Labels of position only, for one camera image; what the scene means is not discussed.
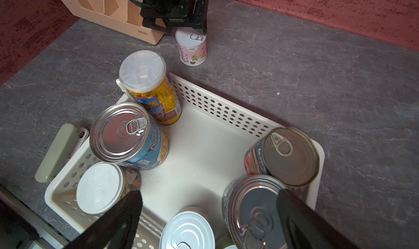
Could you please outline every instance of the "red textured wall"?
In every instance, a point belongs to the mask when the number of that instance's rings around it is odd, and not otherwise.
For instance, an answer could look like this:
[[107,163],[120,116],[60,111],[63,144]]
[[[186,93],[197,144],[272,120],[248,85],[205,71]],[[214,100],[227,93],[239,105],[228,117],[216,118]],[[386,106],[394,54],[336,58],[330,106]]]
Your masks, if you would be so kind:
[[0,0],[0,85],[77,20],[61,0]]
[[419,0],[236,0],[419,51]]

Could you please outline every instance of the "metal can lid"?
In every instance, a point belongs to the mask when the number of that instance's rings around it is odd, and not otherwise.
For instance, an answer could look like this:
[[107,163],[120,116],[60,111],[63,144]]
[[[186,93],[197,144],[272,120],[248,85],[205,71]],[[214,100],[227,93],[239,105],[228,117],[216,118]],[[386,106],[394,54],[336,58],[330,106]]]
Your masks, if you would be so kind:
[[92,126],[90,147],[102,161],[118,163],[134,157],[150,134],[149,115],[130,102],[104,110]]
[[228,204],[228,225],[238,249],[282,249],[287,244],[276,209],[279,191],[287,186],[269,175],[244,178]]
[[76,190],[77,204],[85,213],[103,213],[119,200],[123,187],[124,177],[118,165],[97,163],[80,179]]
[[176,31],[176,41],[184,47],[196,47],[202,44],[207,35],[201,34],[190,27],[181,27]]
[[159,249],[215,249],[214,233],[202,215],[181,212],[166,224]]
[[270,173],[286,185],[305,186],[319,170],[312,141],[296,128],[276,128],[266,137],[264,158]]

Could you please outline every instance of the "pull tab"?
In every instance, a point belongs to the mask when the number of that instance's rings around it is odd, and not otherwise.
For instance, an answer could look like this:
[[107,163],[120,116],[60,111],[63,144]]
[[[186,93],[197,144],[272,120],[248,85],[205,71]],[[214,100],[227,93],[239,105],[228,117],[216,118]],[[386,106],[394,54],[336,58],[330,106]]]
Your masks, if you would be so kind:
[[[129,130],[129,125],[135,123],[137,125],[137,128],[134,131]],[[144,129],[147,128],[148,120],[146,118],[138,118],[131,120],[127,123],[125,126],[125,129],[127,130],[127,133],[129,135],[137,135],[139,136],[142,132],[144,132]]]
[[203,41],[203,40],[204,40],[204,37],[202,37],[201,35],[196,34],[196,33],[191,34],[190,38],[191,38],[192,40],[197,40],[197,41]]
[[[264,236],[262,240],[257,239],[251,233],[252,226],[254,226],[255,223],[260,224],[263,228]],[[246,236],[244,237],[243,241],[245,249],[263,249],[265,247],[267,230],[266,226],[261,221],[259,221],[258,218],[255,217],[252,220],[250,220],[249,224],[247,225],[247,228],[244,231],[246,232]]]
[[[290,156],[292,154],[292,144],[290,143],[290,141],[288,141],[282,135],[280,135],[279,133],[273,132],[273,133],[271,133],[271,140],[272,140],[272,143],[274,144],[274,147],[275,147],[276,151],[280,155],[282,155],[284,157],[287,157],[287,156]],[[290,146],[290,151],[288,153],[283,153],[283,152],[280,151],[280,145],[282,143],[287,143]]]
[[179,247],[181,247],[181,245],[186,246],[186,248],[187,248],[187,249],[191,249],[191,247],[189,247],[189,245],[188,245],[187,243],[185,243],[185,242],[181,242],[180,244],[178,244],[178,245],[176,246],[176,249],[179,249]]

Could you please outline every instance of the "yellow cylindrical container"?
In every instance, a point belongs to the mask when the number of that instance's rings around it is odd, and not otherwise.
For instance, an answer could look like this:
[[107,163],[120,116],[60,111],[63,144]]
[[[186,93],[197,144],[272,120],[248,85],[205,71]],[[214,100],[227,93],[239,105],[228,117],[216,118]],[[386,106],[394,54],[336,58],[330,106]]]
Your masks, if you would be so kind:
[[162,125],[175,123],[181,106],[163,58],[152,51],[138,51],[121,64],[119,79]]

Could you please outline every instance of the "tin can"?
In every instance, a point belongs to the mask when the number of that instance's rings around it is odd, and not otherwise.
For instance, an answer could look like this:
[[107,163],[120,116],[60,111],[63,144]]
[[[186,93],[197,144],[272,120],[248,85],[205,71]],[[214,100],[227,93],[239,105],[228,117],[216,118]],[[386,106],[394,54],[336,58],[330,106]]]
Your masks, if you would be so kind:
[[140,188],[141,177],[137,170],[99,162],[80,179],[76,190],[77,204],[85,213],[103,213],[127,193]]
[[215,249],[237,249],[237,246],[233,242],[231,235],[229,233],[225,233],[218,236],[215,240]]
[[166,224],[159,249],[215,249],[208,214],[195,206],[182,209]]
[[129,55],[119,68],[119,80],[149,114],[162,125],[171,125],[182,113],[166,63],[152,51]]
[[223,216],[238,249],[287,247],[276,210],[283,189],[287,186],[269,175],[240,178],[226,188]]
[[318,174],[320,158],[311,139],[296,128],[275,128],[247,151],[249,175],[268,174],[290,187],[304,187]]
[[207,59],[207,35],[189,27],[176,31],[181,61],[188,66],[198,66]]
[[150,170],[166,158],[169,140],[142,106],[124,102],[99,115],[92,126],[90,147],[104,162]]

